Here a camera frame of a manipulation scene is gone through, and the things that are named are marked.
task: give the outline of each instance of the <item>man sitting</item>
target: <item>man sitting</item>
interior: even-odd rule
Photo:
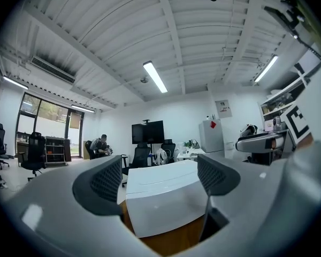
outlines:
[[[90,149],[95,151],[96,158],[111,154],[111,149],[107,146],[107,135],[102,134],[101,138],[96,138],[91,142]]]

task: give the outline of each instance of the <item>ceiling light fixture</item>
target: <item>ceiling light fixture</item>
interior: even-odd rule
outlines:
[[[21,87],[23,89],[28,89],[28,87],[24,86],[23,84],[19,83],[19,82],[15,82],[14,80],[12,80],[11,78],[8,78],[7,76],[4,76],[4,79],[12,84],[15,84],[18,87]]]
[[[156,71],[152,61],[148,61],[143,64],[144,69],[148,72],[148,74],[151,76],[152,80],[155,82],[157,87],[159,88],[161,93],[166,93],[167,89],[165,88],[161,78],[158,75],[158,72]]]
[[[95,112],[94,110],[78,107],[77,105],[71,105],[71,107],[79,109],[79,110],[87,111],[87,112]]]
[[[272,67],[272,65],[277,61],[278,56],[274,55],[271,60],[268,62],[267,66],[265,66],[265,68],[263,69],[263,71],[260,73],[260,75],[257,77],[257,79],[255,80],[256,83],[258,83],[263,77],[264,75],[266,75],[266,73],[269,71],[269,69]]]

